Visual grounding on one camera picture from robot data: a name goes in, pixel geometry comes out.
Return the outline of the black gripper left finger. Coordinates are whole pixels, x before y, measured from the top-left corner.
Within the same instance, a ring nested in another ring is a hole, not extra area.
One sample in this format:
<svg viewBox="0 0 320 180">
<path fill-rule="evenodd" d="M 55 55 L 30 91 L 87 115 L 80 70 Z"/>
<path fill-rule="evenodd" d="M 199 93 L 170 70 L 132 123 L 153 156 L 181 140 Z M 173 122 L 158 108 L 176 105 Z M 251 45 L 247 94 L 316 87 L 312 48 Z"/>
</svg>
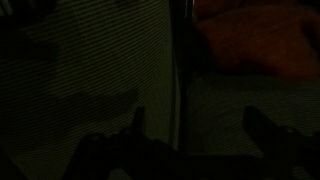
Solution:
<svg viewBox="0 0 320 180">
<path fill-rule="evenodd" d="M 134 112 L 132 123 L 129 127 L 128 137 L 133 146 L 145 145 L 149 139 L 145 135 L 145 108 L 139 106 Z"/>
</svg>

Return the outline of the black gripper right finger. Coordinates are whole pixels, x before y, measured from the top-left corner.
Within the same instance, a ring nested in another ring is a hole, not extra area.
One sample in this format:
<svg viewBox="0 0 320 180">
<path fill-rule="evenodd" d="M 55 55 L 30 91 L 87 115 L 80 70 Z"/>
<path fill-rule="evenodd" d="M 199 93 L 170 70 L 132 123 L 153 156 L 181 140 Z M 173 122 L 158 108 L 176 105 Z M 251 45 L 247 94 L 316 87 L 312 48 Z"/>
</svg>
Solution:
<svg viewBox="0 0 320 180">
<path fill-rule="evenodd" d="M 245 108 L 242 126 L 265 157 L 290 157 L 299 152 L 299 133 L 278 126 L 253 106 Z"/>
</svg>

